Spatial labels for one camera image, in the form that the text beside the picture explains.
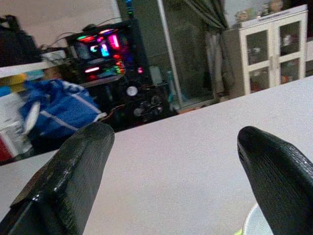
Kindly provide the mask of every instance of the white table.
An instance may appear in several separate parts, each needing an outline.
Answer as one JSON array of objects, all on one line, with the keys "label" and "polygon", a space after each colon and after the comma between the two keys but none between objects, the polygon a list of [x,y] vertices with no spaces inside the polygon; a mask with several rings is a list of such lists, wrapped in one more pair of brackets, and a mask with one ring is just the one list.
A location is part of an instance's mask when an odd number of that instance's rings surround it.
[{"label": "white table", "polygon": [[[313,79],[116,134],[85,235],[231,235],[255,199],[237,155],[247,125],[313,160]],[[0,219],[52,153],[0,167]]]}]

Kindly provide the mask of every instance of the yellow object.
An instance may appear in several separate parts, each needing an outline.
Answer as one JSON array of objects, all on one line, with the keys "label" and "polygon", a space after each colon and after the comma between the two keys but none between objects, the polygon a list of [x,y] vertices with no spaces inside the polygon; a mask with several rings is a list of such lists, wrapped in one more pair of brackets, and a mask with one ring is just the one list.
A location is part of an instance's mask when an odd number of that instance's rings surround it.
[{"label": "yellow object", "polygon": [[26,74],[21,73],[19,75],[14,75],[10,77],[3,77],[0,79],[0,86],[8,86],[11,88],[12,92],[21,92],[25,88],[23,82],[26,80]]},{"label": "yellow object", "polygon": [[236,232],[234,235],[242,235],[243,234],[243,230],[240,229],[238,232]]}]

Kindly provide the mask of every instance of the desk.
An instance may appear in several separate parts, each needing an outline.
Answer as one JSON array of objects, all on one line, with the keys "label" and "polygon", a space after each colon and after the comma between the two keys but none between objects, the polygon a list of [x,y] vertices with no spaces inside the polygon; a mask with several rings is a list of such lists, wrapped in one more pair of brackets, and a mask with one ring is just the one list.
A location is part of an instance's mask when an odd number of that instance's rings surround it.
[{"label": "desk", "polygon": [[[255,204],[237,154],[247,125],[313,161],[313,79],[119,132],[84,235],[231,235]],[[52,156],[0,167],[0,219]]]}]

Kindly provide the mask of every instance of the blue bag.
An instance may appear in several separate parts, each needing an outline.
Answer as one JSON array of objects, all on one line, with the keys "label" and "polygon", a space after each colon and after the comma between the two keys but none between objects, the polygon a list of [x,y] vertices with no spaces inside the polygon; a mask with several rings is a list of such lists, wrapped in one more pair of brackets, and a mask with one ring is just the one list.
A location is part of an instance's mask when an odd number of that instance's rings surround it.
[{"label": "blue bag", "polygon": [[25,119],[34,102],[40,102],[40,113],[34,131],[41,137],[61,138],[96,120],[101,114],[88,91],[62,80],[25,82],[28,97],[20,109]]}]

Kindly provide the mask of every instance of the white cabinet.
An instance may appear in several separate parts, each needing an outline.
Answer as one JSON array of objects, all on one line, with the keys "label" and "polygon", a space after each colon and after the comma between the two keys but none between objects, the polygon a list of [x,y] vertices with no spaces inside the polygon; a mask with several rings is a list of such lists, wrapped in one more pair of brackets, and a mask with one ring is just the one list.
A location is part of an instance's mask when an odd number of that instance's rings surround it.
[{"label": "white cabinet", "polygon": [[241,23],[223,37],[233,71],[226,79],[231,98],[305,76],[306,5]]}]

